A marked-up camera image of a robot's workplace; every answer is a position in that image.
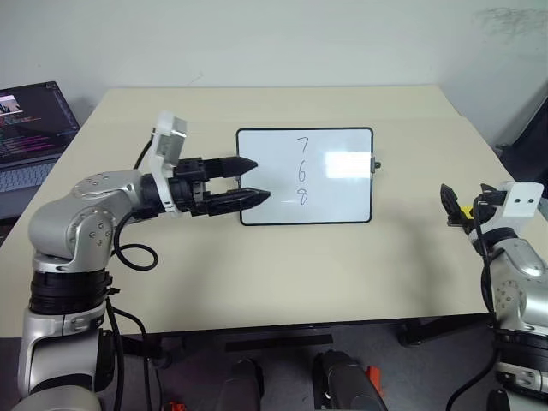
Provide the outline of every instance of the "whiteboard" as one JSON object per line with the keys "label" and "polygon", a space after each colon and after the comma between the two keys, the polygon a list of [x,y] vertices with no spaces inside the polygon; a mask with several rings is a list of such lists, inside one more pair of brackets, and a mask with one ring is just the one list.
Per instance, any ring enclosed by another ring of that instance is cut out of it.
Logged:
{"label": "whiteboard", "polygon": [[241,212],[241,223],[369,222],[372,144],[370,128],[238,130],[238,155],[259,164],[240,177],[240,187],[271,192],[264,203]]}

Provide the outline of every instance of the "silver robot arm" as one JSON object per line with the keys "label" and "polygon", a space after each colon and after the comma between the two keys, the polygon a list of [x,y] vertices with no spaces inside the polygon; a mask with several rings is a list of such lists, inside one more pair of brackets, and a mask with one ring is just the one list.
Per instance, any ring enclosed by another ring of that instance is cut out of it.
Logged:
{"label": "silver robot arm", "polygon": [[114,371],[112,333],[100,328],[112,284],[105,268],[125,221],[161,212],[213,216],[269,197],[254,188],[206,191],[210,178],[240,176],[257,164],[237,157],[179,160],[185,138],[186,123],[163,112],[152,135],[151,174],[98,173],[31,218],[34,273],[19,359],[22,401],[14,410],[100,410],[93,392],[106,388]]}
{"label": "silver robot arm", "polygon": [[478,253],[483,254],[482,243],[488,253],[490,276],[484,280],[491,284],[485,298],[497,319],[496,374],[504,387],[491,393],[490,410],[547,408],[548,265],[519,237],[534,216],[543,189],[536,182],[482,185],[482,194],[474,201],[476,224],[461,211],[449,187],[441,190],[449,224],[462,226]]}

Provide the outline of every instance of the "black cable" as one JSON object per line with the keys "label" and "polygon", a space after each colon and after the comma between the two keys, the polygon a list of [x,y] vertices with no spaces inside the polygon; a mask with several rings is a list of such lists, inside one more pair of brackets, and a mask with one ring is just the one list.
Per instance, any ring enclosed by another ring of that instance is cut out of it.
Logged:
{"label": "black cable", "polygon": [[114,335],[114,347],[116,351],[116,364],[118,365],[118,378],[116,380],[116,398],[114,400],[114,411],[120,411],[122,409],[122,397],[123,397],[123,383],[124,383],[124,363],[123,363],[123,346],[122,336],[118,329],[118,323],[116,322],[116,316],[110,304],[109,297],[106,298],[106,313],[109,316],[110,326],[112,327],[112,334]]}
{"label": "black cable", "polygon": [[485,375],[491,372],[491,369],[497,363],[497,359],[498,359],[498,349],[494,348],[491,359],[489,360],[487,365],[474,378],[470,379],[461,388],[459,388],[457,391],[453,393],[453,395],[447,401],[447,406],[445,407],[445,411],[451,411],[451,408],[453,407],[453,403],[462,393],[464,393],[468,388],[472,387],[474,384],[478,383]]}
{"label": "black cable", "polygon": [[143,158],[145,157],[146,152],[148,152],[148,149],[151,148],[153,135],[151,135],[151,138],[145,144],[145,146],[141,150],[139,156],[137,157],[137,161],[135,162],[135,165],[134,165],[134,170],[137,170],[139,168],[140,163],[141,163],[141,161],[143,161]]}
{"label": "black cable", "polygon": [[[129,268],[137,271],[149,271],[152,270],[156,265],[158,264],[158,254],[156,251],[154,251],[152,248],[144,245],[144,244],[124,244],[123,246],[120,246],[120,234],[122,233],[122,229],[128,223],[128,220],[133,216],[133,212],[128,212],[125,216],[122,217],[120,220],[120,223],[117,225],[116,229],[114,230],[114,237],[112,239],[112,246],[113,251],[110,256],[117,256],[118,259],[128,266]],[[139,248],[141,250],[145,250],[152,256],[152,262],[149,265],[137,265],[135,263],[132,263],[126,257],[123,255],[122,250],[127,250],[129,248]]]}
{"label": "black cable", "polygon": [[492,300],[492,289],[491,289],[491,260],[489,258],[489,252],[487,251],[487,245],[485,244],[485,239],[483,232],[481,230],[481,221],[480,221],[480,197],[474,199],[473,204],[473,217],[474,217],[474,228],[476,230],[476,235],[478,236],[479,243],[479,255],[483,259],[483,271],[481,273],[481,294],[487,310],[489,313],[495,314],[495,308],[493,307]]}
{"label": "black cable", "polygon": [[162,407],[164,406],[164,393],[162,391],[162,381],[160,380],[160,374],[158,373],[158,369],[156,368],[154,370],[156,372],[156,381],[158,382],[158,411],[162,411]]}
{"label": "black cable", "polygon": [[[476,230],[476,235],[478,236],[479,243],[479,255],[483,259],[483,270],[481,272],[481,296],[483,297],[483,302],[489,310],[489,313],[492,315],[493,327],[497,328],[497,315],[495,314],[495,309],[493,307],[492,300],[492,288],[491,288],[491,259],[489,257],[489,252],[487,250],[487,245],[485,244],[485,238],[481,230],[481,221],[480,221],[480,197],[474,199],[473,204],[473,217],[474,217],[474,228]],[[493,348],[493,354],[489,363],[473,378],[466,382],[461,388],[453,393],[450,399],[447,401],[447,406],[445,411],[450,411],[455,400],[466,390],[472,387],[474,384],[478,383],[485,375],[487,375],[491,369],[495,366],[498,358],[498,349]]]}
{"label": "black cable", "polygon": [[148,374],[148,335],[146,334],[145,325],[140,319],[135,317],[133,314],[126,313],[116,307],[112,307],[112,310],[115,314],[121,315],[126,319],[131,319],[134,323],[137,324],[140,330],[140,335],[143,340],[143,372],[145,376],[145,396],[146,396],[146,407],[148,411],[152,411],[152,400],[151,400],[151,381]]}

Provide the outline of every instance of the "laptop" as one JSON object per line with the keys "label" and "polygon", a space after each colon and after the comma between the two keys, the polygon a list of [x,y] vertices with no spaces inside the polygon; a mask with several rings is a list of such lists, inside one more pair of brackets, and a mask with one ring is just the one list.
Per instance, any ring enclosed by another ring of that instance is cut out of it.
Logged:
{"label": "laptop", "polygon": [[55,81],[0,90],[0,220],[23,213],[79,130]]}

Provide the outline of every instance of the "tabletop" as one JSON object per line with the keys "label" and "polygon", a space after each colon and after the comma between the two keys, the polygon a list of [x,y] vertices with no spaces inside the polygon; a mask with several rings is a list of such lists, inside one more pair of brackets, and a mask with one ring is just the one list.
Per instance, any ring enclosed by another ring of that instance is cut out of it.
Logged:
{"label": "tabletop", "polygon": [[[163,109],[188,121],[182,158],[235,155],[239,128],[371,127],[383,166],[366,224],[245,227],[232,214],[161,215],[128,226],[121,243],[153,247],[159,264],[138,272],[112,259],[108,270],[122,289],[113,300],[150,332],[485,311],[481,258],[460,229],[446,225],[439,187],[450,185],[466,205],[480,183],[511,177],[436,86],[113,89],[0,247],[0,310],[10,313],[0,337],[21,334],[32,214],[83,177],[131,168]],[[212,192],[235,186],[233,179],[208,183]],[[539,214],[523,236],[548,258],[548,225]],[[121,327],[135,332],[128,322]]]}

